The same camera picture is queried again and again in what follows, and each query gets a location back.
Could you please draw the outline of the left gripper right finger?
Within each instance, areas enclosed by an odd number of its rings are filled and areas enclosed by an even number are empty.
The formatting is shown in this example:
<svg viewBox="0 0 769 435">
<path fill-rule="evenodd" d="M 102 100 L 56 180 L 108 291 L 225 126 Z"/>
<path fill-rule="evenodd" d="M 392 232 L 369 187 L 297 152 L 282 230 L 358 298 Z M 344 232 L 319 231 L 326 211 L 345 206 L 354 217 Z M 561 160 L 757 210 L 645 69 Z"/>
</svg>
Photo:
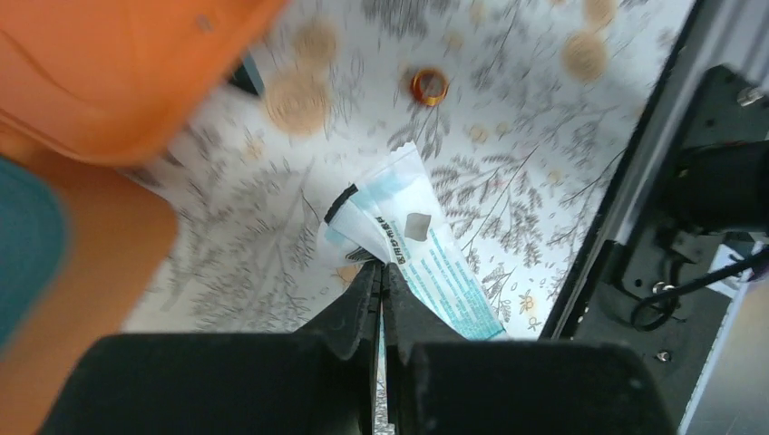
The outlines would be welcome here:
<svg viewBox="0 0 769 435">
<path fill-rule="evenodd" d="M 649 371 L 628 348 L 471 341 L 383 271 L 388 420 L 399 434 L 673 434 Z"/>
</svg>

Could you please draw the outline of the orange medicine box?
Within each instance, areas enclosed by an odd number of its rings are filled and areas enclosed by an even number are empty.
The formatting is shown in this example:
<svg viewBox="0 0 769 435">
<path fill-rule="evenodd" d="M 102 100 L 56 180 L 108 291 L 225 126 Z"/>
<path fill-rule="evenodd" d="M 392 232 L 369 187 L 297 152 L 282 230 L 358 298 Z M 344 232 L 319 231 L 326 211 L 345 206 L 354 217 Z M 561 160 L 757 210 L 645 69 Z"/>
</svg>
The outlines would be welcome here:
<svg viewBox="0 0 769 435">
<path fill-rule="evenodd" d="M 1 349 L 1 431 L 36 433 L 81 354 L 170 251 L 170 204 L 119 168 L 163 154 L 281 1 L 4 1 L 1 159 L 63 203 L 63 264 Z"/>
</svg>

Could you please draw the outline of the teal divided tray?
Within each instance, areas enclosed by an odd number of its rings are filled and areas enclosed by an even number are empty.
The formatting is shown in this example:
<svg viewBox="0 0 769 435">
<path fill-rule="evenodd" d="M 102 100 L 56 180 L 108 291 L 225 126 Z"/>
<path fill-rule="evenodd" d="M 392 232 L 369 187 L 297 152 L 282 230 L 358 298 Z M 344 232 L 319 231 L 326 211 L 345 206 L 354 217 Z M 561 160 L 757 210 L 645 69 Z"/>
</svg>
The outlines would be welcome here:
<svg viewBox="0 0 769 435">
<path fill-rule="evenodd" d="M 43 295 L 63 261 L 69 228 L 55 192 L 1 159 L 1 344 Z"/>
</svg>

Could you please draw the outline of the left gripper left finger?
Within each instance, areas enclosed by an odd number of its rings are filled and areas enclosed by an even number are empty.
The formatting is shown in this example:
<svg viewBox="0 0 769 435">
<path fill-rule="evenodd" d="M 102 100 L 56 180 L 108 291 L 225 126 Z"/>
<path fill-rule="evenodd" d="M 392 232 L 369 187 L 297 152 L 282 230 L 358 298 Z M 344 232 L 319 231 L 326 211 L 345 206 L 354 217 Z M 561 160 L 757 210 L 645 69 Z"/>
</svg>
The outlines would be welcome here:
<svg viewBox="0 0 769 435">
<path fill-rule="evenodd" d="M 370 434 L 379 291 L 366 263 L 293 333 L 120 333 L 66 380 L 43 434 Z"/>
</svg>

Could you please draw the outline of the blue white sachet packet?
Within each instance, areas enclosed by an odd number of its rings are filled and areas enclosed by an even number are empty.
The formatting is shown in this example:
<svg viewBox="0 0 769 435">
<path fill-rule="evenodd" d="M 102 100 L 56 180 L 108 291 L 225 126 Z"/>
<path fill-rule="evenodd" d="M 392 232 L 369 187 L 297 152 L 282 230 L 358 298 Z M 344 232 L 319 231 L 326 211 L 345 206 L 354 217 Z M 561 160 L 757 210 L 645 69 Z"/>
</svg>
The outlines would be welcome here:
<svg viewBox="0 0 769 435">
<path fill-rule="evenodd" d="M 456 243 L 412 142 L 335 199 L 319 225 L 316 248 L 331 267 L 367 260 L 396 265 L 416 298 L 465 338 L 509 336 Z"/>
</svg>

